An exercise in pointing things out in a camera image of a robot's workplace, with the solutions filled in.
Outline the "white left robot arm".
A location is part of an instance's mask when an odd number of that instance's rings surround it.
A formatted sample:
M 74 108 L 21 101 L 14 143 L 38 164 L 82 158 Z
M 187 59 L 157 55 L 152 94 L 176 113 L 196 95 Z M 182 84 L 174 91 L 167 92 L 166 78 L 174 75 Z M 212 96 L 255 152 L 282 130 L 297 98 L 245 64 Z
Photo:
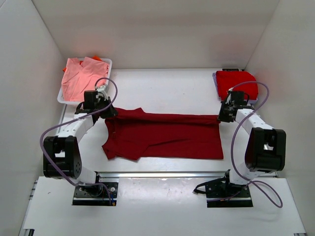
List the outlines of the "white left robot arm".
M 103 183 L 96 179 L 96 172 L 83 167 L 79 142 L 99 118 L 112 118 L 118 114 L 112 103 L 110 97 L 82 102 L 73 119 L 59 125 L 62 129 L 57 135 L 41 136 L 45 177 L 63 178 L 74 186 L 85 185 L 93 196 L 102 192 Z

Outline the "dark red t-shirt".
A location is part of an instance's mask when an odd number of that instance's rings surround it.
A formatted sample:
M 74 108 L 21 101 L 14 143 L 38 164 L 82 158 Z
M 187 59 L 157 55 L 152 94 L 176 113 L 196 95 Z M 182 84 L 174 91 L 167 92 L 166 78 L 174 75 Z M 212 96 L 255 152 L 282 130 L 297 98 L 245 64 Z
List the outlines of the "dark red t-shirt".
M 152 114 L 142 108 L 117 111 L 117 116 L 105 120 L 108 138 L 102 149 L 108 159 L 223 159 L 215 115 Z

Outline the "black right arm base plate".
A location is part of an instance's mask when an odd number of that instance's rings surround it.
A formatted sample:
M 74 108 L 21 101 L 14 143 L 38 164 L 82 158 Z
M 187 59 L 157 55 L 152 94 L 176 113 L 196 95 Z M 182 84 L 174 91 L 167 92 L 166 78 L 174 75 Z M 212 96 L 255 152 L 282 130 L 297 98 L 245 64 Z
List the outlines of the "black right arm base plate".
M 229 170 L 223 177 L 197 185 L 193 193 L 206 195 L 207 208 L 253 207 L 249 187 L 231 183 Z

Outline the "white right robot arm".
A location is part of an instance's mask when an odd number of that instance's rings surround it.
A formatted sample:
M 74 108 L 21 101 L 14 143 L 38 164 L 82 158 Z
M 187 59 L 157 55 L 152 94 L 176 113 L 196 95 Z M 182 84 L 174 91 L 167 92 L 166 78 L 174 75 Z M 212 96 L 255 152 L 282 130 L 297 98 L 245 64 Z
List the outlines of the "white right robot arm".
M 231 141 L 232 170 L 229 180 L 220 185 L 221 193 L 232 197 L 238 192 L 238 185 L 245 185 L 263 174 L 282 171 L 285 167 L 286 132 L 268 125 L 244 102 L 221 102 L 218 120 L 237 122 L 238 126 Z M 237 132 L 243 128 L 249 134 L 244 161 L 236 166 L 234 145 Z

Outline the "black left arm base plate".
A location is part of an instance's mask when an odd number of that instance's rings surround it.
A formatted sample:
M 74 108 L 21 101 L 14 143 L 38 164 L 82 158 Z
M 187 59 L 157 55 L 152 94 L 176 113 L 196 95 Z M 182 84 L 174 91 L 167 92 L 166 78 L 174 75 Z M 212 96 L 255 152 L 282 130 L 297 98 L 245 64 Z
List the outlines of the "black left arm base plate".
M 109 194 L 103 186 L 75 187 L 72 199 L 73 206 L 109 206 L 117 205 L 119 178 L 106 173 L 97 173 L 96 181 L 106 185 Z

